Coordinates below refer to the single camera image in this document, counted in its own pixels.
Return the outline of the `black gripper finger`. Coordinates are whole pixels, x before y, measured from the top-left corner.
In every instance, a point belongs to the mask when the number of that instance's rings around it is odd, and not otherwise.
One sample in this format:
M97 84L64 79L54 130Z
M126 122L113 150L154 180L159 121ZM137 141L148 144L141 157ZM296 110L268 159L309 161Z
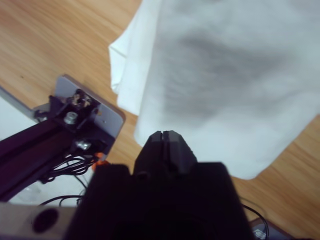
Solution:
M156 131L149 136L135 160L133 173L151 174L163 155L163 133Z
M173 130L163 132L163 147L163 160L173 174L188 174L197 163L197 158L184 138Z

